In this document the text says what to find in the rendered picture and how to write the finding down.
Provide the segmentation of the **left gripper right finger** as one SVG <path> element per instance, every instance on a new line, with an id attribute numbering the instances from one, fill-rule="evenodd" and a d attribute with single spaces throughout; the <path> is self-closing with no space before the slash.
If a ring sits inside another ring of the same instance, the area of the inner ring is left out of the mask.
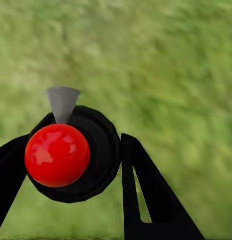
<path id="1" fill-rule="evenodd" d="M 206 240 L 140 141 L 121 135 L 125 240 Z M 152 223 L 141 221 L 135 168 Z"/>

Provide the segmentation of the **pesticide atomizer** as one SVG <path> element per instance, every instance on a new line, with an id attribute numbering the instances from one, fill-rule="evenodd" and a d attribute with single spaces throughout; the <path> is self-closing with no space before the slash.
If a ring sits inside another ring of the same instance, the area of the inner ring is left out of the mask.
<path id="1" fill-rule="evenodd" d="M 116 178 L 121 139 L 100 111 L 76 105 L 78 89 L 53 86 L 45 93 L 52 112 L 31 131 L 26 143 L 28 177 L 51 200 L 86 201 Z"/>

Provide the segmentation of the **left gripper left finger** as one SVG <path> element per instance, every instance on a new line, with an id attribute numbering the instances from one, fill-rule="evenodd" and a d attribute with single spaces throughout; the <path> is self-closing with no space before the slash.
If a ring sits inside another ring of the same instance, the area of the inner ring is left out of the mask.
<path id="1" fill-rule="evenodd" d="M 0 227 L 27 175 L 25 146 L 30 134 L 0 147 Z"/>

